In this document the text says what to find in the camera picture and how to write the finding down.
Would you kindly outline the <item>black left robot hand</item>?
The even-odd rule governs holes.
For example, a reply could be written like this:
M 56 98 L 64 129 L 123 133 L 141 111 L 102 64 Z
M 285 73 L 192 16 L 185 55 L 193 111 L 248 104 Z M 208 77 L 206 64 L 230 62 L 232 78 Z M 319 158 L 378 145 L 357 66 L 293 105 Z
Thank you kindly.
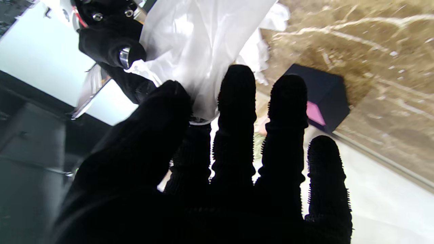
M 353 223 L 335 141 L 308 147 L 308 214 L 302 215 L 308 89 L 281 76 L 270 93 L 262 167 L 254 183 L 256 85 L 231 65 L 218 96 L 218 130 L 189 123 L 177 81 L 156 88 L 107 134 L 70 185 L 48 244 L 349 244 Z

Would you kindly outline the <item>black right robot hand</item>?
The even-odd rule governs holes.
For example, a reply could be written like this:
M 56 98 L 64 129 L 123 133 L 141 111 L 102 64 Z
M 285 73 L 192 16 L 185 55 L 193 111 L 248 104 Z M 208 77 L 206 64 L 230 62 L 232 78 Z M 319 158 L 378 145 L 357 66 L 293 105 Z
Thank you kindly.
M 156 86 L 128 73 L 133 62 L 146 60 L 139 43 L 143 25 L 133 18 L 133 0 L 72 0 L 80 21 L 79 50 L 96 62 L 134 104 L 140 104 Z

